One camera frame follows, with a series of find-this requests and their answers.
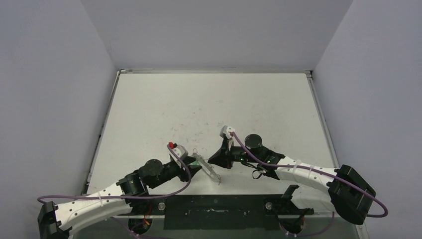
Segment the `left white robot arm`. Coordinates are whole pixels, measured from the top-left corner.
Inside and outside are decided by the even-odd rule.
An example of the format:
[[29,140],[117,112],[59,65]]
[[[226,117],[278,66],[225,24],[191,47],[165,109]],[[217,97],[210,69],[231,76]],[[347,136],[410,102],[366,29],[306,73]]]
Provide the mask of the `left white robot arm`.
[[195,160],[184,156],[182,164],[174,159],[162,164],[158,159],[150,159],[144,166],[96,193],[67,203],[44,203],[37,218],[40,238],[67,239],[81,229],[113,216],[145,213],[154,199],[148,189],[175,177],[189,182],[202,169],[194,164]]

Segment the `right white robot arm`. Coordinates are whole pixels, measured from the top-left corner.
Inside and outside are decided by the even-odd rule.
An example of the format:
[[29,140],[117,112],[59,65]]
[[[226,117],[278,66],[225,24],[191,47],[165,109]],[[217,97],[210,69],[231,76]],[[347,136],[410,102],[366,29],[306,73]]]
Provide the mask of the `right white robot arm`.
[[289,214],[298,209],[314,209],[337,213],[346,221],[362,225],[376,196],[375,190],[348,165],[340,168],[319,167],[274,152],[262,144],[261,136],[250,134],[244,146],[235,146],[235,138],[222,134],[222,145],[212,155],[210,164],[230,169],[235,162],[253,167],[263,176],[290,181],[313,188],[313,192],[297,190],[281,200]]

